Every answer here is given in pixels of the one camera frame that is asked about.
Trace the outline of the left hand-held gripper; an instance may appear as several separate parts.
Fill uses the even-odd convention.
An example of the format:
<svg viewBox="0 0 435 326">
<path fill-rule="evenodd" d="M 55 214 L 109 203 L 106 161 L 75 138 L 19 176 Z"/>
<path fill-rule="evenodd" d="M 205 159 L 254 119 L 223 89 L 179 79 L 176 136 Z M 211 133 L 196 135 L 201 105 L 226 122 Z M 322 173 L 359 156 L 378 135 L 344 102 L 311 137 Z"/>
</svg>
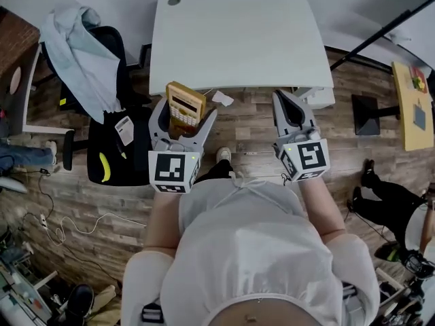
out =
<svg viewBox="0 0 435 326">
<path fill-rule="evenodd" d="M 155 106 L 148 129 L 152 150 L 148 152 L 150 185 L 160 193 L 187 194 L 201 167 L 203 145 L 218 116 L 218 109 L 207 112 L 195 133 L 170 139 L 170 109 L 166 97 Z"/>
</svg>

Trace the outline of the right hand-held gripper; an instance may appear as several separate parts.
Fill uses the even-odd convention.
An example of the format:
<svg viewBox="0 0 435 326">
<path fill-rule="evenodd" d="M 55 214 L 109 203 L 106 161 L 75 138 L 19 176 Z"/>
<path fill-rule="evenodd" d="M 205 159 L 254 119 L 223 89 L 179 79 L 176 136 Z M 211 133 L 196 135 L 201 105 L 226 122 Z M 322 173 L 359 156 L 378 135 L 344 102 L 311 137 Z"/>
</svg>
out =
<svg viewBox="0 0 435 326">
<path fill-rule="evenodd" d="M 330 169 L 327 140 L 320 137 L 317 128 L 312 128 L 316 123 L 310 106 L 292 93 L 276 90 L 273 117 L 279 135 L 273 148 L 289 181 L 314 179 Z"/>
</svg>

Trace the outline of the yellow calculator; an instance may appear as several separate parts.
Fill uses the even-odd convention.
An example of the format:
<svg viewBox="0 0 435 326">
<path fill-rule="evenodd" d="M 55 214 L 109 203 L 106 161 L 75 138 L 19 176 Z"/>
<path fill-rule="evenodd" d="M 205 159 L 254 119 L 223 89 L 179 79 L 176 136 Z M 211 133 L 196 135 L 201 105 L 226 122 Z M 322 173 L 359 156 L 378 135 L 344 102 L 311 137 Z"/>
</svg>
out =
<svg viewBox="0 0 435 326">
<path fill-rule="evenodd" d="M 205 114 L 207 99 L 176 81 L 166 86 L 170 127 L 176 135 L 194 134 Z"/>
</svg>

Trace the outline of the person's left forearm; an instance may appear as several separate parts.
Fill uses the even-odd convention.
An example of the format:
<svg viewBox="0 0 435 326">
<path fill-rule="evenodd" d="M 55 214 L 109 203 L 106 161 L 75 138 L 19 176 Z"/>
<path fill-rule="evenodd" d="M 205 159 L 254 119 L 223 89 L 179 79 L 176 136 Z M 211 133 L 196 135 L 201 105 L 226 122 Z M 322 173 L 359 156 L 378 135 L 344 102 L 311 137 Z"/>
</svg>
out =
<svg viewBox="0 0 435 326">
<path fill-rule="evenodd" d="M 144 251 L 158 251 L 175 256 L 180 241 L 180 198 L 180 194 L 155 193 L 145 229 Z"/>
</svg>

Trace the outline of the person's right forearm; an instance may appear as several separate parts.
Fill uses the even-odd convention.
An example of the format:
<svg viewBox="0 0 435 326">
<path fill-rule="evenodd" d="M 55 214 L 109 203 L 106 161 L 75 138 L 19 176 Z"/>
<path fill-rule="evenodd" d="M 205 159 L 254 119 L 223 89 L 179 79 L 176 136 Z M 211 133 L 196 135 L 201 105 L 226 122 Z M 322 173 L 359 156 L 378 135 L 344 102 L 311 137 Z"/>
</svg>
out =
<svg viewBox="0 0 435 326">
<path fill-rule="evenodd" d="M 307 215 L 324 243 L 346 234 L 341 212 L 321 177 L 299 182 Z"/>
</svg>

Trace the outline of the white calculator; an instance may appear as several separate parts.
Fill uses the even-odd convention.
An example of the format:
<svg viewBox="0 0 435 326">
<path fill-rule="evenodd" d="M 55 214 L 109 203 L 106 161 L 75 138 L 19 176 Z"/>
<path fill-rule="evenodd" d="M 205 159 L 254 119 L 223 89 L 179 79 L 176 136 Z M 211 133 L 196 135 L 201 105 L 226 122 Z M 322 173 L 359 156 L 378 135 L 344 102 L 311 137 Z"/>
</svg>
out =
<svg viewBox="0 0 435 326">
<path fill-rule="evenodd" d="M 128 146 L 134 141 L 134 124 L 128 115 L 115 125 L 115 129 L 124 146 Z"/>
</svg>

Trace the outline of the white table foot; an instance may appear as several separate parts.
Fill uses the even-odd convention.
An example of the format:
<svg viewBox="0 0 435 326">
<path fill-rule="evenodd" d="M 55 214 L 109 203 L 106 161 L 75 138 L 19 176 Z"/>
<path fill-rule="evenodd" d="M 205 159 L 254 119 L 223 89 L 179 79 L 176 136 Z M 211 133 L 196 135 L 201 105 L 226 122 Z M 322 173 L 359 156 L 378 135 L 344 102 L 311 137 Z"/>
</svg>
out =
<svg viewBox="0 0 435 326">
<path fill-rule="evenodd" d="M 311 109 L 324 109 L 335 104 L 335 97 L 332 88 L 306 88 L 299 87 L 293 95 L 301 99 Z"/>
</svg>

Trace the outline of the white paper scrap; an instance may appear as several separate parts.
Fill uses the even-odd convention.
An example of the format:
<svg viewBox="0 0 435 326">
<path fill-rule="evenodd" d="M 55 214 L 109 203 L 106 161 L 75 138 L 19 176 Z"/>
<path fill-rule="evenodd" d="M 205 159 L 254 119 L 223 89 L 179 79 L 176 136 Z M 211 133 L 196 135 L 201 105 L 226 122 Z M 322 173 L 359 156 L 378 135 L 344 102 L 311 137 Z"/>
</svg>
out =
<svg viewBox="0 0 435 326">
<path fill-rule="evenodd" d="M 217 90 L 215 92 L 215 94 L 212 97 L 212 101 L 214 103 L 219 103 L 222 104 L 225 107 L 230 106 L 231 104 L 233 104 L 234 99 L 226 94 L 224 94 L 223 92 Z"/>
</svg>

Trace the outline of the black office chair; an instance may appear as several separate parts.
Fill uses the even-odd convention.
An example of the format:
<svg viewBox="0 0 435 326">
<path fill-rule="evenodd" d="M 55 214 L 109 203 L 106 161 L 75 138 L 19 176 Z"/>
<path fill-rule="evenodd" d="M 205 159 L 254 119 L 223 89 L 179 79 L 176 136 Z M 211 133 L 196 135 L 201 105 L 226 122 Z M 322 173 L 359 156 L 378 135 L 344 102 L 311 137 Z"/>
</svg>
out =
<svg viewBox="0 0 435 326">
<path fill-rule="evenodd" d="M 71 170 L 73 153 L 85 150 L 87 175 L 93 183 L 117 187 L 147 185 L 149 183 L 148 151 L 151 149 L 148 122 L 152 113 L 148 105 L 151 100 L 133 89 L 126 65 L 124 44 L 119 32 L 111 26 L 94 27 L 90 32 L 109 51 L 120 58 L 117 98 L 123 110 L 106 113 L 103 124 L 91 120 L 86 140 L 76 141 L 75 131 L 67 132 L 63 145 L 63 167 Z M 127 157 L 125 160 L 116 147 L 116 138 L 120 139 L 120 137 L 115 125 L 127 115 L 134 124 L 134 141 L 128 146 L 123 145 Z M 111 169 L 110 180 L 105 183 L 101 182 L 104 172 L 99 159 L 100 152 L 106 156 Z"/>
</svg>

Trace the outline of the person's black trouser leg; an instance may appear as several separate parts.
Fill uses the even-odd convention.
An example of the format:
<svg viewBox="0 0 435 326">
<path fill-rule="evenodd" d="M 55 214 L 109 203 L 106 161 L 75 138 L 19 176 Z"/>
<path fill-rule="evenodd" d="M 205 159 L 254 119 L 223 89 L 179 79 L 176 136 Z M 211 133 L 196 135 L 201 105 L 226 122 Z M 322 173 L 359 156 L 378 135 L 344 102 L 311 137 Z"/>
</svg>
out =
<svg viewBox="0 0 435 326">
<path fill-rule="evenodd" d="M 233 171 L 230 161 L 223 159 L 213 166 L 206 174 L 199 177 L 194 183 L 200 183 L 210 179 L 230 179 L 230 172 Z"/>
</svg>

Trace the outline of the black stand base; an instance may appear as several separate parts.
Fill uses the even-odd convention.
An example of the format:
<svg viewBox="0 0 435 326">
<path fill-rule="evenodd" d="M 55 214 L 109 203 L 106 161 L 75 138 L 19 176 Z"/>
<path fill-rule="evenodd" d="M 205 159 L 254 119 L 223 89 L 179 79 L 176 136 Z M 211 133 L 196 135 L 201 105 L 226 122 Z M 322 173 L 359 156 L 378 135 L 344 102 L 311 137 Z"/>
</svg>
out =
<svg viewBox="0 0 435 326">
<path fill-rule="evenodd" d="M 371 96 L 351 95 L 354 130 L 357 136 L 379 136 L 381 117 L 400 117 L 398 105 L 380 109 L 377 99 Z"/>
</svg>

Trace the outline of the yellow banana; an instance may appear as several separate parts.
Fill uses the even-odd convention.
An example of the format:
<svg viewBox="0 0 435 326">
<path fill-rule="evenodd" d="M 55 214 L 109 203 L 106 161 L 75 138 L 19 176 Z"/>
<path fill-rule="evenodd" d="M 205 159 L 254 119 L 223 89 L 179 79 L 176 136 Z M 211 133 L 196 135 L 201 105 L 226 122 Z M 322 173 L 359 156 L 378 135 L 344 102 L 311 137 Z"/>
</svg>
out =
<svg viewBox="0 0 435 326">
<path fill-rule="evenodd" d="M 108 162 L 106 156 L 104 155 L 104 153 L 102 153 L 102 152 L 99 153 L 99 159 L 100 159 L 101 164 L 103 166 L 103 172 L 104 172 L 104 175 L 103 175 L 103 178 L 102 178 L 101 182 L 105 183 L 105 182 L 110 180 L 111 169 L 110 169 L 110 166 L 109 166 L 109 162 Z"/>
</svg>

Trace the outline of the light blue cloth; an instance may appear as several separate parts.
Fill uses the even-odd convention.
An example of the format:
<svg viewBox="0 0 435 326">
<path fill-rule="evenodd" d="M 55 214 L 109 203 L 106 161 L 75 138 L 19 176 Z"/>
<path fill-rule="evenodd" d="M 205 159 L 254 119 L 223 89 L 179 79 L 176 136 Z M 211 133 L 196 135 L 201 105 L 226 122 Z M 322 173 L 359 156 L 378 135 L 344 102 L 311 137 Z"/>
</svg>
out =
<svg viewBox="0 0 435 326">
<path fill-rule="evenodd" d="M 73 5 L 50 12 L 40 29 L 54 72 L 96 122 L 104 114 L 122 110 L 117 99 L 120 58 L 90 32 L 101 24 L 91 7 Z"/>
</svg>

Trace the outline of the yellow board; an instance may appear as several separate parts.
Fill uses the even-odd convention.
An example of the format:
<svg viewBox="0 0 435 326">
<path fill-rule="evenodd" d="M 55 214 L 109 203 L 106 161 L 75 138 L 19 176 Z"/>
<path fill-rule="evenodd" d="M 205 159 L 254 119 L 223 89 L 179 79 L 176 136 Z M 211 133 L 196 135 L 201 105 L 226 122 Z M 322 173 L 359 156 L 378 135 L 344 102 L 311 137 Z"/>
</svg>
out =
<svg viewBox="0 0 435 326">
<path fill-rule="evenodd" d="M 400 131 L 404 150 L 415 151 L 432 148 L 435 142 L 429 92 L 424 94 L 413 88 L 409 66 L 393 62 L 391 68 L 400 107 Z M 425 131 L 413 123 L 413 105 L 419 105 L 425 111 Z"/>
</svg>

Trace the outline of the black stand pole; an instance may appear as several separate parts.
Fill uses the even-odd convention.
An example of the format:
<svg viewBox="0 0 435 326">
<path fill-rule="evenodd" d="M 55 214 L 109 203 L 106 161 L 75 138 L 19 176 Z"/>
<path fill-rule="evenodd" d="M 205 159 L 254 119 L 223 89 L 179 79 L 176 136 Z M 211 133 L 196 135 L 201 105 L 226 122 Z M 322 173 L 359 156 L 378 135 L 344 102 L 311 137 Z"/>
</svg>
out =
<svg viewBox="0 0 435 326">
<path fill-rule="evenodd" d="M 330 70 L 333 71 L 345 62 L 353 62 L 355 64 L 364 65 L 366 67 L 372 67 L 373 69 L 380 70 L 380 67 L 366 64 L 364 62 L 360 62 L 358 60 L 354 60 L 354 58 L 365 48 L 379 40 L 380 38 L 386 36 L 388 33 L 392 32 L 394 29 L 398 28 L 401 24 L 406 22 L 407 20 L 411 19 L 415 15 L 417 15 L 420 11 L 424 10 L 431 4 L 435 3 L 435 0 L 427 0 L 424 3 L 422 3 L 419 7 L 415 8 L 414 10 L 406 10 L 405 12 L 401 13 L 398 17 L 394 18 L 391 22 L 383 26 L 380 30 L 378 30 L 375 34 L 370 36 L 367 40 L 363 41 L 360 45 L 358 45 L 356 48 L 354 48 L 352 51 L 346 53 L 341 59 L 336 61 L 333 65 L 330 66 Z"/>
</svg>

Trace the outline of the grey pouch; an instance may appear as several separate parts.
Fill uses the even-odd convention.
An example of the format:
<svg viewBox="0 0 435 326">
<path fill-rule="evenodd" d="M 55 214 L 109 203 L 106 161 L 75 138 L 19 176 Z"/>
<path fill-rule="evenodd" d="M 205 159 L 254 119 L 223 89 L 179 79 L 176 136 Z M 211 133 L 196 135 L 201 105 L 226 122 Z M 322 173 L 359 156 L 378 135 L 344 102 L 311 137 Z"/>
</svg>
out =
<svg viewBox="0 0 435 326">
<path fill-rule="evenodd" d="M 425 131 L 425 111 L 419 105 L 413 105 L 413 123 L 422 131 Z"/>
</svg>

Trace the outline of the red and yellow flowers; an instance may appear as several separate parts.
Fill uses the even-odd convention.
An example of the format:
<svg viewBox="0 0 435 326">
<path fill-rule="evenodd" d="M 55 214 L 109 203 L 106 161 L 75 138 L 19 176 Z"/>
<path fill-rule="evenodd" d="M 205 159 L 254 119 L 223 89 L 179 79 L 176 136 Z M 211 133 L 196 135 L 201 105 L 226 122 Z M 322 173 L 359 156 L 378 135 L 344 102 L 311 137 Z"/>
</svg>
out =
<svg viewBox="0 0 435 326">
<path fill-rule="evenodd" d="M 413 88 L 421 93 L 428 93 L 428 85 L 424 73 L 417 67 L 410 68 Z"/>
</svg>

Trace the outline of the person's white shirt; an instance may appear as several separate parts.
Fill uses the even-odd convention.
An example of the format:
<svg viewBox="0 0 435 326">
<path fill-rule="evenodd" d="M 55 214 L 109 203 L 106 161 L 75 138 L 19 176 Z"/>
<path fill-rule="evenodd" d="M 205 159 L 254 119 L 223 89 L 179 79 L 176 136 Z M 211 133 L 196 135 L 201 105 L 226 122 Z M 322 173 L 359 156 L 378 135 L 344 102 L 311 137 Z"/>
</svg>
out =
<svg viewBox="0 0 435 326">
<path fill-rule="evenodd" d="M 123 279 L 121 326 L 162 308 L 164 326 L 370 326 L 380 304 L 366 243 L 324 243 L 302 194 L 267 181 L 210 179 L 179 200 L 172 257 L 134 254 Z"/>
</svg>

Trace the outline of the beige trouser leg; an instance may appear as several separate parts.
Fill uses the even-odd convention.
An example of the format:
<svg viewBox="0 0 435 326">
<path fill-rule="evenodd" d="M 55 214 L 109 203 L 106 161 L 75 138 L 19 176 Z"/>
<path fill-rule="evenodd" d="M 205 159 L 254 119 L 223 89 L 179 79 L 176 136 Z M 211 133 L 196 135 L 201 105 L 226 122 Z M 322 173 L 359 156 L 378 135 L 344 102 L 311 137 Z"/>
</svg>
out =
<svg viewBox="0 0 435 326">
<path fill-rule="evenodd" d="M 96 295 L 86 326 L 116 326 L 120 321 L 121 304 L 116 288 L 109 285 Z"/>
</svg>

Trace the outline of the black shoe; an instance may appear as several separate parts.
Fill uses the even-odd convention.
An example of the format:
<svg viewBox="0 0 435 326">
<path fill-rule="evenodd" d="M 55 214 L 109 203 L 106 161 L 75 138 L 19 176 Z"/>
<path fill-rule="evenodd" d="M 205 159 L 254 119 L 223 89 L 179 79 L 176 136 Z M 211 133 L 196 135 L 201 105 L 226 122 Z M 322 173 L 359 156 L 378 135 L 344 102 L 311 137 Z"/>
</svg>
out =
<svg viewBox="0 0 435 326">
<path fill-rule="evenodd" d="M 94 304 L 93 288 L 86 284 L 74 287 L 65 310 L 67 326 L 84 326 Z"/>
</svg>

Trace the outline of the white shelf frame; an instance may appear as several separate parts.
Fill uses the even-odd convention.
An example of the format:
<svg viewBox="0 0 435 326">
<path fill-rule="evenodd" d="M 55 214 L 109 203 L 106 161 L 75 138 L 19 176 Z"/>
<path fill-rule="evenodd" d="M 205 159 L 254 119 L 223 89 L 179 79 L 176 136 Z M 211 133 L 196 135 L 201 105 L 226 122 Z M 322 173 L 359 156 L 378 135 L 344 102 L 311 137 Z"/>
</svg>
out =
<svg viewBox="0 0 435 326">
<path fill-rule="evenodd" d="M 32 88 L 33 76 L 35 74 L 35 69 L 37 65 L 37 61 L 39 55 L 41 53 L 41 45 L 39 43 L 35 46 L 34 57 L 31 63 L 31 68 L 29 75 L 27 77 L 27 86 L 25 90 L 25 98 L 24 98 L 24 106 L 23 106 L 23 114 L 22 114 L 22 124 L 21 130 L 23 133 L 41 133 L 41 134 L 57 134 L 63 135 L 67 132 L 71 131 L 72 128 L 60 128 L 60 127 L 51 127 L 51 126 L 36 126 L 27 124 L 27 111 L 29 108 L 29 99 Z"/>
</svg>

